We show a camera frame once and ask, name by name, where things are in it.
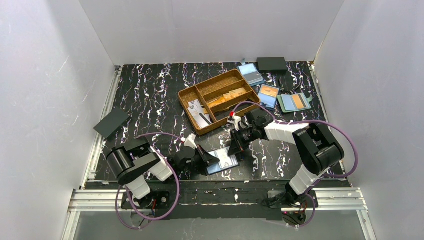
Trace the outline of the black leather card holder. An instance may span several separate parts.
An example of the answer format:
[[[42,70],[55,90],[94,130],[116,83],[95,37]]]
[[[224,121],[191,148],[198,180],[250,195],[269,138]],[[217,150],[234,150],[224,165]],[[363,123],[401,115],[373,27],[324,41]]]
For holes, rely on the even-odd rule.
[[[240,163],[238,162],[235,155],[228,155],[229,146],[214,151],[208,152],[215,158],[218,158],[218,163],[212,163],[206,168],[206,174],[213,175],[217,174],[235,167],[238,167]]]

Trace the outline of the green card wallet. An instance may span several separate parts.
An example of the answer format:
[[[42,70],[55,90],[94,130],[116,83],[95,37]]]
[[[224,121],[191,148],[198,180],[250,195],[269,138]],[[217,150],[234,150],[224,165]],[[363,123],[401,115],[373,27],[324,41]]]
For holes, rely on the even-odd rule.
[[[307,97],[303,92],[296,94],[281,94],[277,96],[283,113],[294,113],[311,109],[313,96]]]

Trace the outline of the dark grey card case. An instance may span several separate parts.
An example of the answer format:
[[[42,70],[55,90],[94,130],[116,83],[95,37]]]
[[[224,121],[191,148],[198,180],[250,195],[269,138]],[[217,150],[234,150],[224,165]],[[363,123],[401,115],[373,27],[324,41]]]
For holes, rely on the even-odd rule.
[[[130,118],[130,115],[120,108],[113,108],[93,129],[103,138],[114,135]]]

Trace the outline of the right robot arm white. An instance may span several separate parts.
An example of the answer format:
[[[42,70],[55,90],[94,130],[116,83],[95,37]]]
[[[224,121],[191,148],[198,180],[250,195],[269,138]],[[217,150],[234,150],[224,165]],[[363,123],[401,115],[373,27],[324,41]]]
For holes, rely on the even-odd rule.
[[[283,124],[276,120],[250,120],[245,128],[230,132],[228,155],[238,155],[256,140],[279,141],[297,147],[302,165],[285,187],[285,198],[297,199],[312,189],[332,166],[342,160],[345,152],[323,121],[306,124]]]

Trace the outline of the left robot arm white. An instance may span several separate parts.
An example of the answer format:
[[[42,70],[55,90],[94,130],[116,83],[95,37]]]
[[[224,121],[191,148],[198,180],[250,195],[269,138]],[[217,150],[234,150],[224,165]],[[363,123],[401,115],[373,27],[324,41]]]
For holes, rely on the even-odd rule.
[[[206,152],[193,139],[184,138],[183,147],[171,157],[171,166],[168,166],[165,158],[160,156],[146,137],[112,148],[106,161],[118,184],[128,188],[137,200],[151,193],[144,177],[146,172],[164,182],[173,176],[173,170],[190,170],[208,175],[208,167],[220,163],[218,157]]]

